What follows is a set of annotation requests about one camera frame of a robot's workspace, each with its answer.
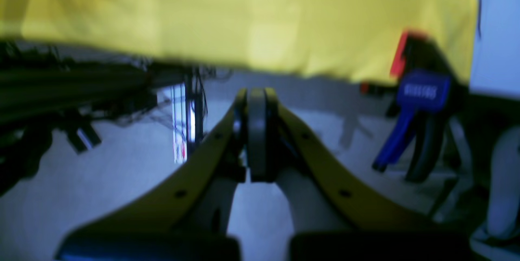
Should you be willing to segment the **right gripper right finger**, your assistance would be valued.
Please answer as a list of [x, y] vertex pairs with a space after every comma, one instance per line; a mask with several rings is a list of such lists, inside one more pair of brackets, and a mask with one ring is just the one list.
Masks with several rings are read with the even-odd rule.
[[271, 88], [264, 90], [264, 179], [277, 183], [286, 195], [297, 229], [434, 228], [423, 215], [385, 198], [347, 171]]

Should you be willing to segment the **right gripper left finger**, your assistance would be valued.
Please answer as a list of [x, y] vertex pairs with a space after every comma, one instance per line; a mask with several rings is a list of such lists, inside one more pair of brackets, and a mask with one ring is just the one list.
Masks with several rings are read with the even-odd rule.
[[84, 226], [86, 235], [224, 234], [236, 187], [267, 180], [267, 90], [242, 89], [188, 161], [132, 203]]

